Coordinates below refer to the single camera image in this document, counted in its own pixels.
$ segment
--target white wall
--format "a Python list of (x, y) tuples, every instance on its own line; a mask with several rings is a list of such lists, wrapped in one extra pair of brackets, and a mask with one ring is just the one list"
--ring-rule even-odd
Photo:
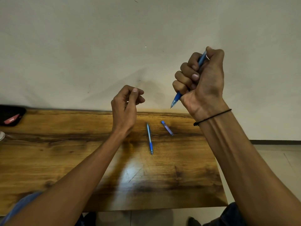
[(174, 73), (209, 45), (225, 50), (224, 98), (248, 137), (301, 140), (300, 9), (301, 0), (0, 0), (0, 103), (110, 110), (129, 84), (145, 90), (140, 108), (168, 109)]

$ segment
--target tile floor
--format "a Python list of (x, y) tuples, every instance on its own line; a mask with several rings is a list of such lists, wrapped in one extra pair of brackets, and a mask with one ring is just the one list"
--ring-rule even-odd
[[(255, 145), (280, 180), (301, 200), (301, 145)], [(228, 203), (234, 201), (220, 167)], [(201, 224), (219, 217), (225, 207), (98, 213), (97, 226), (184, 226), (189, 216)]]

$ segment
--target fingernail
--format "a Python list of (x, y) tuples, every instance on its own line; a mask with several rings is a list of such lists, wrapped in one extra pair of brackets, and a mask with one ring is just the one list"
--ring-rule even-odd
[(196, 84), (191, 84), (191, 89), (196, 89), (197, 88), (197, 85)]
[(193, 74), (191, 76), (191, 78), (194, 80), (194, 81), (197, 81), (199, 79), (199, 75), (198, 74)]

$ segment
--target blue pen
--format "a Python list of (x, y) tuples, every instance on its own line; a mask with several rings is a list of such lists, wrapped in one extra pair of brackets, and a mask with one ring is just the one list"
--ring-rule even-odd
[(150, 126), (148, 125), (148, 123), (146, 123), (146, 128), (148, 129), (148, 139), (149, 139), (149, 142), (150, 142), (150, 152), (151, 152), (151, 155), (153, 155), (153, 144), (151, 142), (151, 129), (150, 129)]
[[(206, 53), (207, 51), (204, 52), (204, 54), (202, 54), (202, 56), (200, 57), (199, 61), (198, 61), (198, 64), (199, 64), (199, 67), (201, 67), (201, 65), (203, 64), (205, 58), (206, 58)], [(177, 92), (177, 95), (175, 96), (175, 99), (172, 101), (171, 103), (171, 107), (174, 107), (174, 105), (178, 102), (178, 100), (181, 98), (182, 94), (180, 92)]]
[(166, 130), (173, 136), (173, 132), (169, 129), (169, 127), (165, 124), (165, 122), (161, 121), (161, 123), (164, 125), (164, 127), (166, 128)]

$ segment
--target black string bracelet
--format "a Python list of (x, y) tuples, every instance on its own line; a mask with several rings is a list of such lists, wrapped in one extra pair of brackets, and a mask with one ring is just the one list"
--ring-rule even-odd
[(202, 122), (204, 122), (204, 121), (207, 121), (207, 120), (209, 120), (209, 119), (211, 119), (211, 118), (213, 118), (213, 117), (216, 117), (216, 116), (218, 116), (218, 115), (222, 115), (222, 114), (224, 114), (224, 113), (230, 112), (231, 110), (232, 110), (232, 109), (228, 109), (228, 110), (223, 111), (223, 112), (221, 112), (221, 113), (218, 113), (218, 114), (216, 114), (216, 115), (214, 115), (214, 116), (212, 116), (212, 117), (206, 118), (205, 120), (202, 120), (202, 121), (199, 121), (199, 122), (194, 122), (194, 123), (193, 123), (193, 126), (198, 126), (199, 123), (202, 123)]

